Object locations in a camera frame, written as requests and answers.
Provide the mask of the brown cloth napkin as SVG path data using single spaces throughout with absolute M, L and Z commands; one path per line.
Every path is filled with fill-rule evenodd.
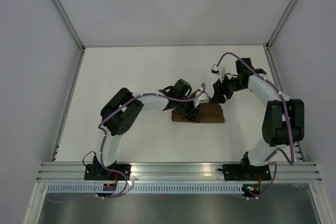
M 200 122 L 199 123 L 224 123 L 225 118 L 223 115 L 223 109 L 219 103 L 211 103 L 211 97 L 209 96 L 208 103 L 202 103 L 200 110 Z M 177 113 L 175 109 L 171 113 L 171 120 L 173 122 L 185 122 L 194 123 L 184 120 L 184 116 Z

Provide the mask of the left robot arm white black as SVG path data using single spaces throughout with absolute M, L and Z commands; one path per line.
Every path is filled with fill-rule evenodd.
M 183 79 L 155 93 L 133 93 L 120 89 L 100 112 L 98 129 L 103 132 L 99 149 L 99 165 L 96 173 L 104 180 L 114 176 L 117 150 L 122 136 L 130 130 L 140 113 L 146 111 L 168 111 L 178 109 L 186 122 L 200 122 L 200 97 L 205 94 L 206 84 L 191 95 L 192 88 Z

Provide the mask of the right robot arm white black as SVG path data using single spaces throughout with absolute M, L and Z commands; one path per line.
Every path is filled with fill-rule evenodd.
M 292 99 L 273 84 L 263 69 L 256 69 L 250 58 L 237 58 L 236 74 L 223 73 L 220 63 L 211 72 L 218 75 L 213 84 L 212 103 L 224 104 L 234 92 L 249 90 L 265 105 L 262 139 L 247 151 L 238 165 L 223 165 L 225 180 L 270 180 L 271 159 L 281 153 L 289 165 L 295 163 L 294 144 L 304 137 L 304 102 Z

